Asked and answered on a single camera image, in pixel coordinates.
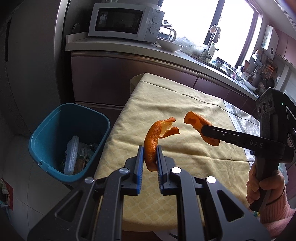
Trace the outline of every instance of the trash can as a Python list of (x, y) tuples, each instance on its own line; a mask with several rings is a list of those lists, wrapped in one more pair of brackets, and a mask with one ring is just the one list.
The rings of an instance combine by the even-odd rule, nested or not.
[[(34, 161), (49, 175), (63, 183), (78, 181), (89, 168), (94, 172), (109, 135), (108, 118), (92, 109), (77, 104), (63, 104), (50, 113), (34, 131), (29, 141), (29, 152)], [(99, 146), (86, 167), (75, 175), (61, 173), (59, 167), (65, 157), (67, 143), (73, 136), (87, 145)]]

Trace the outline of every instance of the orange peel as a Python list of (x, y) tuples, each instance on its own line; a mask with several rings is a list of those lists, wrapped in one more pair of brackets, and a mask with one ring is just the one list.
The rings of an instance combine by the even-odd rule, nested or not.
[(167, 120), (156, 121), (147, 132), (144, 140), (144, 160), (147, 169), (151, 172), (157, 171), (156, 147), (158, 139), (166, 138), (171, 135), (180, 134), (179, 128), (173, 126), (176, 119), (171, 117)]
[(218, 146), (220, 144), (220, 140), (214, 139), (214, 138), (210, 138), (210, 137), (206, 137), (202, 134), (202, 127), (204, 125), (209, 125), (209, 126), (213, 126), (211, 122), (209, 122), (208, 120), (206, 120), (205, 118), (203, 118), (202, 116), (189, 111), (184, 118), (184, 123), (188, 124), (188, 125), (192, 125), (194, 129), (196, 129), (201, 137), (203, 138), (203, 140), (212, 145), (212, 146)]

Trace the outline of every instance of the countertop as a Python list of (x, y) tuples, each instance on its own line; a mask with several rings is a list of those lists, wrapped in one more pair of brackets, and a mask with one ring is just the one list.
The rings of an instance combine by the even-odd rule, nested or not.
[(223, 83), (230, 85), (253, 100), (257, 100), (258, 96), (249, 90), (243, 84), (233, 80), (226, 73), (222, 73), (215, 67), (207, 66), (199, 62), (183, 52), (169, 52), (157, 47), (154, 44), (130, 41), (124, 39), (96, 38), (88, 37), (88, 33), (78, 33), (68, 35), (66, 38), (66, 51), (112, 51), (120, 53), (137, 54), (154, 59), (163, 60), (173, 63), (187, 69), (203, 73), (209, 77), (215, 78)]

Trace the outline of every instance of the yellow tablecloth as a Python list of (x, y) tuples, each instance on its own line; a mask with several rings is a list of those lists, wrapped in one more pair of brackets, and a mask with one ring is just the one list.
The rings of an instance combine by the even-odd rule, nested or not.
[[(244, 149), (225, 142), (220, 142), (218, 147), (210, 146), (191, 125), (183, 122), (186, 113), (193, 111), (214, 126), (235, 131), (223, 100), (152, 74), (137, 76), (131, 82), (137, 83), (139, 79), (107, 139), (95, 178), (108, 176), (123, 167), (127, 158), (137, 155), (150, 126), (173, 116), (174, 126), (179, 127), (181, 134), (159, 140), (164, 155), (196, 177), (216, 177), (247, 207), (250, 165)], [(162, 196), (157, 172), (149, 172), (144, 165), (140, 195), (125, 197), (123, 230), (157, 231), (176, 227), (176, 197)]]

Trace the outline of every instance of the microwave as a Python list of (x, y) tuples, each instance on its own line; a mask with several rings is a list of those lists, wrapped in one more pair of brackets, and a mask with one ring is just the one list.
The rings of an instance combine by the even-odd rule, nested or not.
[(89, 36), (155, 43), (164, 14), (144, 5), (95, 3), (89, 24)]

